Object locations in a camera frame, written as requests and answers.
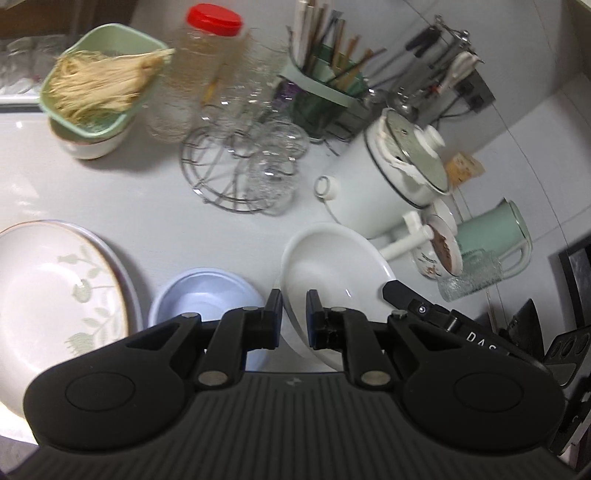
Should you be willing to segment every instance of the pot handle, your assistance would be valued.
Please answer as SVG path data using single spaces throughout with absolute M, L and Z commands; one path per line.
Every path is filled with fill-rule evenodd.
M 321 175 L 314 182 L 314 194 L 320 200 L 333 200 L 339 192 L 339 182 L 334 177 Z
M 396 240 L 394 243 L 382 248 L 379 253 L 385 258 L 386 262 L 389 262 L 429 240 L 433 240 L 433 229 L 428 225 L 423 225 L 419 230 L 409 233 L 400 240 Z

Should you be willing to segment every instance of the green bowl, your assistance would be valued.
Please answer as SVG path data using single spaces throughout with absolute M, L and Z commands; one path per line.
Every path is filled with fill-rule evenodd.
M 155 38 L 137 31 L 125 25 L 111 23 L 96 27 L 89 31 L 82 37 L 75 45 L 68 48 L 64 54 L 72 53 L 79 50 L 100 51 L 105 55 L 136 55 L 140 53 L 149 53 L 161 48 L 168 48 L 166 43 L 156 40 Z M 100 123 L 92 126 L 84 127 L 75 125 L 72 122 L 62 117 L 60 112 L 55 108 L 55 104 L 51 95 L 49 94 L 49 83 L 53 77 L 56 68 L 49 73 L 41 85 L 41 93 L 39 95 L 39 106 L 56 122 L 59 122 L 68 130 L 71 130 L 77 135 L 84 138 L 107 138 L 112 137 L 119 131 L 123 130 L 130 120 L 135 116 L 141 106 L 148 99 L 150 92 L 155 84 L 154 79 L 148 84 L 144 92 L 134 102 L 134 104 L 125 112 L 113 113 L 107 118 L 101 120 Z

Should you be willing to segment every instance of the green mug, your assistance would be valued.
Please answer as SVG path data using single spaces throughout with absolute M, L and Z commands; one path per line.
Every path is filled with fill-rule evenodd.
M 457 243 L 462 255 L 485 250 L 501 262 L 517 251 L 521 258 L 509 268 L 503 266 L 503 279 L 523 272 L 531 261 L 532 241 L 523 217 L 514 202 L 503 200 L 496 208 L 457 227 Z

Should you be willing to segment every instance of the white plate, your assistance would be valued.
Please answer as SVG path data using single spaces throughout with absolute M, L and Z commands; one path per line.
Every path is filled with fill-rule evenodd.
M 80 225 L 75 223 L 62 222 L 61 220 L 41 220 L 42 222 L 56 223 L 69 228 L 75 233 L 85 237 L 89 240 L 96 249 L 105 257 L 105 260 L 111 266 L 111 270 L 117 277 L 117 281 L 123 292 L 123 298 L 125 300 L 125 306 L 127 307 L 127 323 L 129 325 L 129 333 L 137 333 L 146 328 L 146 322 L 142 315 L 142 309 L 139 305 L 138 293 L 135 291 L 131 277 L 127 273 L 127 270 L 121 263 L 121 260 L 117 257 L 115 252 L 107 245 L 101 238 L 96 236 L 90 230 L 87 230 Z
M 127 334 L 116 277 L 87 239 L 45 222 L 0 233 L 0 401 L 10 410 L 23 416 L 38 374 Z

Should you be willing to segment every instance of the glass cup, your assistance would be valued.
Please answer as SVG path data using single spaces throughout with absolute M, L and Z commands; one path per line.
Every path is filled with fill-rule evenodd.
M 33 78 L 41 83 L 51 72 L 57 58 L 66 48 L 65 35 L 48 35 L 37 42 L 33 52 Z
M 292 160 L 301 158 L 310 146 L 306 131 L 285 118 L 264 123 L 256 141 L 263 149 L 276 147 L 284 151 Z
M 270 215 L 283 213 L 293 200 L 296 162 L 280 150 L 261 150 L 248 162 L 246 198 Z
M 445 301 L 461 299 L 503 280 L 501 261 L 491 252 L 468 252 L 462 255 L 462 261 L 464 269 L 461 275 L 437 281 L 439 293 Z
M 243 41 L 233 75 L 212 96 L 210 105 L 220 107 L 219 125 L 228 133 L 249 132 L 269 108 L 275 95 L 277 75 L 287 59 L 285 40 L 252 28 Z
M 4 70 L 4 93 L 13 95 L 31 89 L 33 81 L 33 40 L 23 37 L 7 47 Z

